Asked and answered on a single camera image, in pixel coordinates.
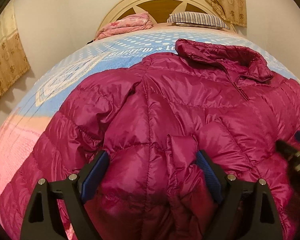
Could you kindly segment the cream wooden headboard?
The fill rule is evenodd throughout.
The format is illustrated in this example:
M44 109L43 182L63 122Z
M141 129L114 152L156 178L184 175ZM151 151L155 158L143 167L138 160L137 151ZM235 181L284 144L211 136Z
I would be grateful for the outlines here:
M183 11L203 12L217 16L217 12L207 3L207 0L122 0L107 13L98 29L128 15L143 12L149 13L154 24L165 23L170 14Z

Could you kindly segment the folded pink blanket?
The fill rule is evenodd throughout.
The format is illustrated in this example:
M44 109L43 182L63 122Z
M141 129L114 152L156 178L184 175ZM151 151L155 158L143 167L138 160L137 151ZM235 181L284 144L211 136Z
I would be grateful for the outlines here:
M153 28L153 22L147 12L126 16L104 25L95 34L94 40L101 40L119 34Z

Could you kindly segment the beige curtain on left wall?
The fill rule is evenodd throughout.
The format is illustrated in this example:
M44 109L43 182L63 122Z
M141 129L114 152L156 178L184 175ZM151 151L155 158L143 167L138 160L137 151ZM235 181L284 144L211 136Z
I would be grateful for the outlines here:
M0 14L0 98L29 69L17 28L14 0L10 0Z

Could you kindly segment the striped pillow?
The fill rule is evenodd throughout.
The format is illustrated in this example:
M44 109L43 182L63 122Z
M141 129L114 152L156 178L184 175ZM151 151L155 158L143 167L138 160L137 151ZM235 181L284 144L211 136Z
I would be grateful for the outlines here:
M229 29L229 27L215 15L191 11L170 14L167 23L186 23L215 27L217 29Z

